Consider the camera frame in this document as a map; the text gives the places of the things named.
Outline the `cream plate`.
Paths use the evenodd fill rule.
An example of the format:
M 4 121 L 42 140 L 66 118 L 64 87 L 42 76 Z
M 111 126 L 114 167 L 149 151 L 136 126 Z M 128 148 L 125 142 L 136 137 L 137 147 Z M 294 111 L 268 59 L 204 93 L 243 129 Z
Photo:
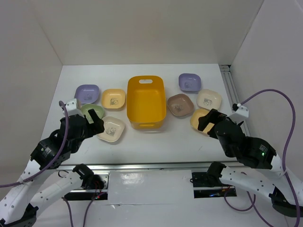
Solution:
M 216 109 L 219 110 L 222 102 L 222 97 L 219 93 L 209 90 L 201 89 L 198 92 L 196 103 L 200 108 L 207 110 Z
M 112 116 L 105 116 L 102 120 L 104 122 L 104 132 L 99 133 L 97 137 L 110 143 L 118 141 L 125 129 L 125 123 Z

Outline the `green plate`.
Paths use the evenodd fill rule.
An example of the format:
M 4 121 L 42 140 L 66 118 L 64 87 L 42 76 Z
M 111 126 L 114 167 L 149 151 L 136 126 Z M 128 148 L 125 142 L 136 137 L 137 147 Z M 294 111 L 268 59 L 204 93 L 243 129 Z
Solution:
M 81 110 L 82 114 L 86 116 L 86 119 L 87 119 L 90 123 L 93 122 L 93 120 L 92 120 L 92 118 L 91 118 L 91 116 L 90 116 L 90 114 L 89 114 L 89 110 L 90 110 L 90 109 L 93 109 L 93 110 L 96 112 L 97 116 L 98 116 L 100 119 L 103 118 L 104 109 L 103 109 L 101 106 L 95 105 L 95 104 L 84 104 L 84 105 L 80 108 L 80 110 Z

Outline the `brown plate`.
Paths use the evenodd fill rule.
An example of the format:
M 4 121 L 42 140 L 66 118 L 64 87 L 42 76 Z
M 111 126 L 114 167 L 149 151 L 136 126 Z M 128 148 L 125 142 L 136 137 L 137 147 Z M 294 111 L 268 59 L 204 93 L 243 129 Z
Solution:
M 167 106 L 175 117 L 184 117 L 194 111 L 194 104 L 185 94 L 171 96 L 167 100 Z

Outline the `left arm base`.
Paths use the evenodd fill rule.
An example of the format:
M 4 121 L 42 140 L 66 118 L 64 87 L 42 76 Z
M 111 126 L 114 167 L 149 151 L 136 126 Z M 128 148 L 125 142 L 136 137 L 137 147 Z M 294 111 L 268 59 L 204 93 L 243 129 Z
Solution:
M 109 173 L 94 174 L 93 180 L 86 188 L 80 187 L 64 196 L 67 201 L 105 201 L 108 198 Z

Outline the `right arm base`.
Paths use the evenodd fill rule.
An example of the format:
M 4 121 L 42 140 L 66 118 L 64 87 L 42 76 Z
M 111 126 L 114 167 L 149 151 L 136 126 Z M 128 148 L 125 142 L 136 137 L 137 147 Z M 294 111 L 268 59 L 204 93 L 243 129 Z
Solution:
M 234 186 L 222 183 L 212 183 L 206 172 L 192 172 L 190 182 L 193 185 L 194 198 L 219 198 L 236 197 L 237 193 Z

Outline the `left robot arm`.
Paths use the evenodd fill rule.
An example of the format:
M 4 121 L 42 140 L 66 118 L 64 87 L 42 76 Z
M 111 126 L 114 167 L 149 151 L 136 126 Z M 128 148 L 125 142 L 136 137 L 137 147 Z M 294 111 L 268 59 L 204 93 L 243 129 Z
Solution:
M 62 118 L 60 128 L 38 143 L 18 184 L 12 186 L 0 202 L 2 227 L 31 227 L 55 201 L 74 189 L 92 186 L 96 179 L 93 171 L 85 164 L 78 164 L 67 176 L 44 190 L 40 189 L 62 162 L 79 150 L 85 139 L 104 131 L 104 122 L 95 110 L 90 109 L 88 113 L 92 122 L 78 114 Z

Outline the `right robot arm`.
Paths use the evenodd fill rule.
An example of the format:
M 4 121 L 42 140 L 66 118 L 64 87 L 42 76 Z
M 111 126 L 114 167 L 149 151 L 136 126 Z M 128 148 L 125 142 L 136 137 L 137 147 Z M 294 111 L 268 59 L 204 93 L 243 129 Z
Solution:
M 303 216 L 303 183 L 292 172 L 283 168 L 282 159 L 265 140 L 246 136 L 241 124 L 249 116 L 246 107 L 238 105 L 231 115 L 215 109 L 198 118 L 199 131 L 206 131 L 219 140 L 227 157 L 234 157 L 246 167 L 255 169 L 266 179 L 246 176 L 223 163 L 213 162 L 207 170 L 211 185 L 231 184 L 254 192 L 272 203 L 272 207 L 288 217 Z

